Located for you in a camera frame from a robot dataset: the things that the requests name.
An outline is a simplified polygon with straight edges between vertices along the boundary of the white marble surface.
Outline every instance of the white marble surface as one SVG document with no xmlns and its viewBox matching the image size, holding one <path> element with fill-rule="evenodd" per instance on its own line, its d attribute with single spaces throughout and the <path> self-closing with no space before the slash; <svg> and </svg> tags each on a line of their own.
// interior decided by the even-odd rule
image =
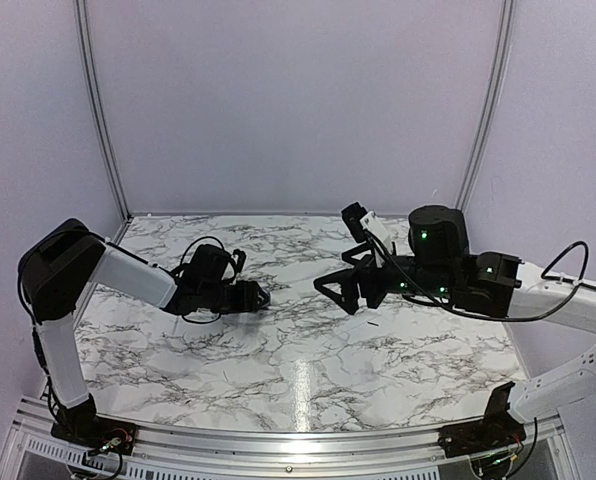
<svg viewBox="0 0 596 480">
<path fill-rule="evenodd" d="M 407 222 L 385 224 L 407 251 Z M 138 218 L 122 245 L 172 268 L 206 234 L 246 251 L 243 277 L 271 290 L 271 307 L 189 325 L 99 287 L 76 336 L 101 412 L 230 430 L 382 429 L 481 415 L 494 386 L 524 378 L 501 324 L 396 296 L 349 316 L 319 295 L 313 279 L 344 268 L 355 245 L 336 217 Z"/>
</svg>

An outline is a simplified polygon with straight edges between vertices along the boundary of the gray panel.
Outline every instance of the gray panel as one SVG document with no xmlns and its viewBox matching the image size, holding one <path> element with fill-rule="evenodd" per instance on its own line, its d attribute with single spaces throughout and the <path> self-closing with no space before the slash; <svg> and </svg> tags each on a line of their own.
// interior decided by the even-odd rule
<svg viewBox="0 0 596 480">
<path fill-rule="evenodd" d="M 70 216 L 120 225 L 95 137 L 70 2 L 0 2 L 0 449 L 40 371 L 16 266 Z"/>
<path fill-rule="evenodd" d="M 514 45 L 483 168 L 468 210 L 475 251 L 547 264 L 584 239 L 596 279 L 596 1 L 520 2 Z M 581 256 L 558 270 L 577 273 Z M 591 335 L 514 325 L 528 369 L 586 350 Z M 581 477 L 596 479 L 596 398 L 561 411 Z"/>
<path fill-rule="evenodd" d="M 453 204 L 501 2 L 90 5 L 133 211 Z"/>
</svg>

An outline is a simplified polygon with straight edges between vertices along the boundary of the robotic arm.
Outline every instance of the robotic arm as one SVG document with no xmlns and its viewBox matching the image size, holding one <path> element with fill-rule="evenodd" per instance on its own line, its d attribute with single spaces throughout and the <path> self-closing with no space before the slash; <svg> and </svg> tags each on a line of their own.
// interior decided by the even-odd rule
<svg viewBox="0 0 596 480">
<path fill-rule="evenodd" d="M 19 295 L 34 323 L 34 349 L 48 377 L 49 403 L 58 406 L 52 435 L 95 449 L 109 442 L 130 454 L 135 425 L 99 417 L 84 381 L 76 341 L 76 301 L 88 282 L 144 301 L 172 315 L 199 308 L 217 314 L 254 312 L 269 305 L 270 296 L 255 281 L 235 281 L 245 254 L 209 244 L 200 245 L 191 261 L 172 271 L 137 257 L 90 232 L 71 219 L 47 235 L 20 260 Z M 225 279 L 231 266 L 233 275 Z"/>
<path fill-rule="evenodd" d="M 545 319 L 596 334 L 596 284 L 582 282 L 584 267 L 579 280 L 545 275 L 568 250 L 545 271 L 497 252 L 470 255 L 462 213 L 426 206 L 409 216 L 414 255 L 396 255 L 391 237 L 373 212 L 356 203 L 342 214 L 360 243 L 342 254 L 353 267 L 316 279 L 314 287 L 349 314 L 357 311 L 361 297 L 369 308 L 378 308 L 387 294 L 395 293 L 467 318 Z M 370 253 L 357 259 L 363 252 Z M 330 289 L 331 284 L 338 285 L 340 293 Z M 525 423 L 594 394 L 596 345 L 543 375 L 497 387 L 483 418 L 443 427 L 439 445 L 448 458 L 503 448 L 526 439 Z M 504 478 L 510 469 L 509 456 L 500 458 L 505 461 L 491 462 L 485 469 L 478 464 L 474 472 L 479 478 Z"/>
</svg>

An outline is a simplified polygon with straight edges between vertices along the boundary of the marble table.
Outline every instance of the marble table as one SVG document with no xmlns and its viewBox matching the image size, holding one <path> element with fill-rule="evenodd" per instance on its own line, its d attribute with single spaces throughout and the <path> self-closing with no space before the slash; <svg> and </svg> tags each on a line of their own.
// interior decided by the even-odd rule
<svg viewBox="0 0 596 480">
<path fill-rule="evenodd" d="M 389 219 L 399 253 L 407 222 Z M 492 388 L 525 378 L 502 324 L 389 296 L 345 314 L 312 286 L 355 245 L 338 217 L 142 217 L 122 246 L 165 268 L 201 235 L 248 255 L 267 311 L 190 325 L 98 287 L 76 331 L 101 412 L 246 431 L 357 431 L 481 415 Z M 198 321 L 209 313 L 192 314 Z"/>
</svg>

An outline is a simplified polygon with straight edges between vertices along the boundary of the vertical metal pole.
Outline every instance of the vertical metal pole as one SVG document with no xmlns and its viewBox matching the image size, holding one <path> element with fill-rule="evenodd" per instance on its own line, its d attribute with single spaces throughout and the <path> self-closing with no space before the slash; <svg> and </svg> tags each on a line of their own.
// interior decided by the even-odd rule
<svg viewBox="0 0 596 480">
<path fill-rule="evenodd" d="M 487 87 L 487 96 L 485 97 L 485 104 L 480 116 L 480 123 L 478 124 L 478 131 L 471 148 L 469 162 L 467 163 L 465 175 L 456 200 L 456 208 L 462 211 L 467 209 L 471 194 L 476 185 L 478 172 L 480 171 L 485 149 L 487 147 L 487 139 L 489 138 L 492 120 L 494 118 L 498 99 L 500 98 L 507 59 L 509 58 L 509 47 L 511 44 L 515 11 L 516 0 L 503 0 L 500 11 L 500 24 L 498 26 L 498 40 L 496 42 L 496 51 L 494 53 L 494 61 L 491 67 L 489 85 Z"/>
<path fill-rule="evenodd" d="M 123 221 L 128 221 L 131 218 L 131 213 L 127 205 L 127 198 L 120 179 L 120 172 L 114 155 L 111 137 L 109 136 L 102 101 L 100 99 L 100 90 L 98 87 L 98 78 L 96 76 L 96 67 L 91 44 L 87 3 L 85 0 L 74 0 L 74 8 L 76 11 L 76 27 L 80 44 L 80 55 L 82 57 L 85 73 L 85 84 L 87 86 L 87 94 L 89 96 L 89 103 L 91 104 L 94 126 L 100 142 L 100 150 L 102 152 L 105 170 L 107 172 L 107 177 L 109 178 L 109 184 L 111 185 L 118 212 Z"/>
</svg>

